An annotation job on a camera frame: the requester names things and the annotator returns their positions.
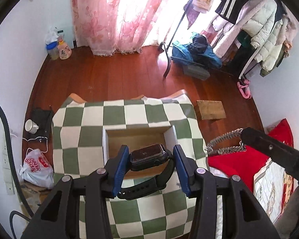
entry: silver bolt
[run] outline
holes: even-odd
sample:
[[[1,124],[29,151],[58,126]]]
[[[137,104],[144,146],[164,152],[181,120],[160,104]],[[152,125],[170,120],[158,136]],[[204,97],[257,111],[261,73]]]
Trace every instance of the silver bolt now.
[[[63,182],[68,182],[69,180],[71,180],[71,176],[70,175],[65,175],[62,177],[62,181]]]
[[[204,168],[197,168],[196,172],[199,174],[204,174],[206,172],[206,170]]]
[[[104,174],[104,173],[106,173],[106,170],[104,168],[99,168],[99,169],[96,170],[96,172],[98,174]]]
[[[232,176],[232,179],[235,181],[235,182],[239,182],[240,181],[240,177],[238,175],[233,175]]]

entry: black cable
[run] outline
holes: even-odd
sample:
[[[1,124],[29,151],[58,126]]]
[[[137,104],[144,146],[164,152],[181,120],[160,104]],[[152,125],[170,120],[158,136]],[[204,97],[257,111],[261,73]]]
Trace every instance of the black cable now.
[[[10,165],[10,170],[13,178],[13,182],[16,186],[17,193],[19,195],[19,198],[21,199],[22,204],[24,205],[26,211],[28,212],[30,217],[33,217],[33,212],[32,209],[30,208],[23,192],[21,189],[21,185],[19,183],[19,179],[17,176],[17,171],[16,167],[14,165],[14,159],[13,159],[13,153],[12,153],[12,145],[11,145],[11,137],[10,137],[10,129],[7,121],[7,117],[4,114],[2,108],[0,107],[0,119],[2,121],[3,129],[4,129],[4,135],[6,138],[6,144],[7,144],[7,153],[8,153],[8,159],[9,159],[9,165]]]
[[[30,222],[31,219],[29,219],[27,216],[21,214],[21,213],[18,212],[18,211],[15,211],[15,210],[11,211],[11,213],[10,213],[10,218],[9,218],[9,220],[10,220],[10,228],[11,228],[11,232],[12,232],[13,238],[14,238],[14,239],[17,239],[17,237],[16,237],[16,233],[14,232],[14,228],[13,228],[13,222],[12,222],[12,221],[13,221],[13,217],[14,217],[14,215],[18,215],[19,217],[22,217],[23,219],[25,219],[25,220],[28,221],[28,222]]]

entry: smartwatch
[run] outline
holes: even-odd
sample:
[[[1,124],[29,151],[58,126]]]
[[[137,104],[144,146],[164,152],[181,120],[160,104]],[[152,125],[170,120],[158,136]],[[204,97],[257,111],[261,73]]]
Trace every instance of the smartwatch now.
[[[121,188],[117,194],[119,199],[138,199],[150,195],[158,190],[166,188],[166,183],[171,178],[175,161],[172,153],[165,149],[162,144],[155,144],[129,154],[127,171],[141,171],[154,166],[159,166],[168,161],[161,174],[155,175],[151,179],[128,188]]]

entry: blue lid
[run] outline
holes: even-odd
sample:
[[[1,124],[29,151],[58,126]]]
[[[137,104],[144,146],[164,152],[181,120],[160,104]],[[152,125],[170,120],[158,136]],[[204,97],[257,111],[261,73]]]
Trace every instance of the blue lid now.
[[[47,45],[47,46],[46,46],[46,49],[47,49],[47,50],[54,49],[57,45],[58,45],[58,42],[57,42],[57,41],[54,41],[54,42],[50,43],[49,45]]]

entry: black watch band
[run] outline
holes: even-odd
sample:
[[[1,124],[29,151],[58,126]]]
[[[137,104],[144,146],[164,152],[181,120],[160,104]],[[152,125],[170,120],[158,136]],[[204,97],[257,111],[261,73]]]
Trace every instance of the black watch band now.
[[[175,169],[174,157],[169,151],[168,154],[168,164],[161,174],[155,175],[153,178],[132,187],[121,188],[121,191],[117,194],[117,197],[119,199],[132,200],[165,189],[166,183],[171,178]]]

